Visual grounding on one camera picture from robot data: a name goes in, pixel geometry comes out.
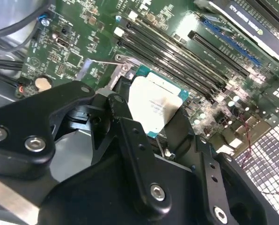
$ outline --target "red wire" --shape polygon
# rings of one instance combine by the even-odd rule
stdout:
[[[244,122],[244,125],[246,127],[246,132],[247,132],[247,139],[248,139],[248,143],[249,143],[249,152],[248,154],[245,156],[245,158],[243,159],[243,162],[242,162],[242,165],[241,165],[241,168],[243,169],[244,168],[244,164],[245,162],[249,159],[249,157],[251,157],[252,155],[252,148],[251,148],[251,141],[250,141],[250,136],[249,136],[249,127],[248,127],[248,124],[243,120],[242,118],[242,115],[240,115],[242,121]],[[266,194],[266,195],[279,195],[279,191],[278,192],[274,192],[274,193],[270,193],[270,192],[264,192],[264,191],[260,191],[261,193],[263,194]]]
[[[243,162],[242,162],[242,165],[241,165],[241,168],[243,169],[244,168],[244,164],[245,162],[249,159],[249,157],[252,155],[252,148],[251,148],[251,141],[250,141],[250,136],[249,136],[249,127],[248,127],[248,124],[243,120],[242,118],[242,115],[240,116],[242,121],[244,122],[244,125],[246,127],[246,132],[247,132],[247,139],[248,139],[248,144],[249,144],[249,152],[248,154],[245,156],[245,158],[243,159]]]

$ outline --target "black plastic bracket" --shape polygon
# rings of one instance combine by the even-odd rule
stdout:
[[[34,179],[48,168],[55,153],[54,137],[64,116],[95,95],[87,85],[73,81],[0,108],[0,175]],[[44,142],[42,150],[28,150],[31,137]]]
[[[109,95],[108,100],[112,112],[110,129],[118,138],[135,208],[149,220],[159,220],[170,211],[172,202],[151,145],[142,125],[132,119],[126,100],[117,94]],[[161,193],[159,199],[153,197],[152,185],[161,187],[163,199]]]
[[[213,159],[210,144],[194,135],[186,111],[181,107],[165,127],[168,145],[176,154],[176,162],[191,168],[197,178],[193,195],[196,197],[196,215],[203,224],[238,225],[230,213],[220,165]],[[224,212],[221,218],[215,209]]]

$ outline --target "chip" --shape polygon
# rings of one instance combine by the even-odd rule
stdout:
[[[67,59],[67,62],[70,63],[72,66],[76,67],[80,63],[80,60],[81,60],[81,56],[71,52]]]

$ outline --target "ram slot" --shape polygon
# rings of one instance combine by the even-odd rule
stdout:
[[[214,77],[211,77],[210,75],[206,74],[192,61],[186,60],[186,58],[179,54],[178,51],[168,48],[168,45],[163,39],[155,38],[155,35],[153,36],[153,34],[143,29],[142,27],[132,22],[122,22],[121,25],[123,25],[124,29],[128,30],[132,34],[135,34],[136,36],[141,35],[147,40],[149,40],[149,42],[151,42],[151,45],[154,45],[156,48],[158,48],[160,52],[164,53],[167,57],[170,57],[176,63],[182,65],[190,73],[197,74],[198,76],[200,76],[200,78],[204,80],[204,82],[207,82],[216,88],[223,88],[226,85],[224,82],[221,82],[220,80],[217,80]]]
[[[211,71],[211,73],[218,78],[219,80],[223,82],[228,82],[229,78],[225,76],[221,71],[217,70],[216,68],[209,65],[207,62],[205,62],[202,58],[198,57],[197,55],[190,52],[186,47],[184,47],[182,44],[176,42],[172,37],[167,35],[164,31],[161,29],[153,26],[150,21],[148,21],[146,18],[139,16],[139,19],[137,22],[144,26],[147,30],[149,30],[152,33],[152,36],[160,36],[163,40],[165,40],[165,43],[167,47],[170,47],[172,50],[177,49],[177,53],[180,54],[181,57],[187,59],[188,61],[192,61],[193,64],[200,65],[203,67],[205,71]]]
[[[221,61],[225,62],[230,69],[234,70],[244,78],[250,75],[250,73],[246,69],[241,67],[237,62],[233,61],[231,58],[227,57],[224,53],[222,53],[219,49],[217,49],[215,46],[209,43],[198,33],[191,31],[189,34],[189,38],[193,40],[195,43],[204,47],[206,50],[213,53],[218,59],[221,59]]]
[[[160,70],[163,70],[166,74],[173,77],[178,82],[183,83],[184,85],[188,86],[189,88],[195,90],[196,92],[200,93],[203,96],[208,96],[210,94],[209,90],[205,90],[203,88],[198,87],[194,81],[191,79],[186,79],[183,76],[177,75],[178,71],[174,71],[173,68],[170,68],[169,65],[166,65],[164,61],[157,57],[153,57],[153,53],[150,50],[141,44],[135,43],[132,40],[124,37],[120,38],[117,44],[120,47],[124,47],[128,51],[131,51],[136,55],[138,58],[142,58],[150,64],[155,65]]]
[[[126,33],[126,35],[128,35],[128,37],[134,40],[136,43],[139,43],[144,46],[149,46],[150,51],[152,51],[157,57],[164,60],[168,65],[171,65],[174,69],[180,71],[182,74],[185,74],[188,77],[190,77],[192,80],[195,81],[196,84],[199,85],[199,87],[204,87],[208,90],[217,90],[215,84],[205,79],[205,77],[203,77],[202,75],[189,71],[188,68],[185,65],[183,65],[181,61],[177,60],[174,57],[174,55],[165,54],[163,49],[151,43],[151,41],[147,40],[145,36],[142,36],[140,33],[137,33],[135,31],[128,32]]]

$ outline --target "pcie slot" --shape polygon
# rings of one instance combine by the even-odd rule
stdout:
[[[159,38],[155,38],[155,35],[149,33],[145,29],[141,28],[140,26],[127,22],[127,23],[121,23],[124,25],[125,29],[129,30],[131,33],[135,34],[136,36],[143,36],[144,38],[148,39],[151,43],[154,44],[156,48],[160,48],[161,52],[164,52],[167,57],[170,57],[178,64],[183,64],[185,68],[187,68],[190,73],[198,74],[202,79],[205,79],[208,83],[211,83],[215,87],[224,87],[225,83],[221,82],[220,80],[215,79],[214,77],[211,77],[210,75],[206,74],[203,70],[201,70],[198,66],[196,66],[192,61],[186,60],[185,57],[180,55],[177,51],[174,49],[171,49],[166,45],[164,40],[161,40]]]
[[[133,52],[135,55],[140,56],[139,58],[143,58],[147,61],[149,61],[150,64],[156,65],[158,68],[161,70],[165,71],[169,76],[175,78],[179,82],[185,84],[189,88],[195,90],[196,92],[200,93],[203,96],[209,95],[209,91],[204,90],[198,86],[195,85],[194,81],[188,81],[182,76],[177,76],[176,71],[173,69],[169,68],[167,65],[164,64],[160,59],[156,59],[152,57],[150,54],[148,54],[149,50],[145,46],[136,46],[135,43],[133,43],[131,40],[126,40],[126,39],[120,39],[117,43],[120,47],[126,48],[128,51]]]
[[[204,88],[209,89],[209,90],[211,90],[212,88],[217,89],[215,84],[210,82],[209,80],[203,81],[203,79],[205,79],[205,77],[203,77],[202,74],[196,73],[196,75],[199,75],[200,78],[196,77],[196,75],[194,73],[192,73],[191,71],[188,70],[189,68],[187,68],[186,66],[182,66],[182,62],[177,60],[174,57],[174,55],[165,54],[162,49],[158,48],[158,46],[149,42],[149,40],[147,40],[141,34],[139,34],[137,32],[132,32],[132,33],[128,33],[128,37],[131,38],[132,40],[134,40],[136,43],[138,43],[140,45],[149,46],[149,50],[152,51],[155,55],[157,55],[157,57],[166,61],[166,63],[171,65],[174,69],[176,69],[176,70],[180,71],[181,73],[189,76],[192,80],[195,81],[195,83],[199,84],[200,87],[204,87]]]
[[[219,36],[221,39],[223,39],[227,44],[231,45],[235,50],[237,50],[240,54],[248,58],[250,61],[252,61],[256,66],[261,66],[261,62],[259,62],[255,57],[251,56],[246,50],[241,48],[237,43],[235,43],[231,38],[221,33],[220,29],[213,25],[211,22],[209,22],[205,18],[201,18],[201,21],[203,24],[208,27],[213,33],[215,33],[217,36]]]
[[[274,12],[269,4],[262,0],[245,1],[279,31],[279,14],[276,11]]]
[[[153,26],[150,21],[148,21],[147,19],[145,19],[144,17],[141,17],[141,16],[139,16],[138,18],[140,18],[141,20],[137,20],[137,22],[139,24],[143,25],[147,30],[151,31],[153,37],[162,36],[162,39],[163,39],[166,47],[170,47],[169,45],[172,45],[173,48],[170,47],[170,50],[178,53],[175,50],[175,48],[176,48],[179,51],[181,51],[183,53],[182,55],[178,53],[181,56],[181,58],[187,59],[187,61],[191,61],[192,64],[200,65],[200,66],[204,67],[205,70],[211,70],[212,74],[215,75],[215,77],[221,81],[227,82],[229,80],[229,78],[227,76],[225,76],[224,74],[222,74],[222,72],[213,68],[211,65],[208,65],[207,63],[205,63],[203,59],[201,59],[200,57],[197,57],[197,55],[194,55],[193,53],[191,53],[182,44],[177,43],[172,37],[167,35],[164,31]]]
[[[205,40],[202,36],[200,36],[198,33],[191,31],[189,34],[189,38],[196,43],[203,46],[205,49],[213,53],[216,57],[221,59],[223,62],[226,63],[226,65],[237,72],[238,74],[242,75],[243,77],[247,77],[250,75],[250,73],[241,67],[237,62],[233,61],[229,57],[227,57],[224,53],[222,53],[220,50],[218,50],[215,46],[213,46],[211,43],[209,43],[207,40]]]

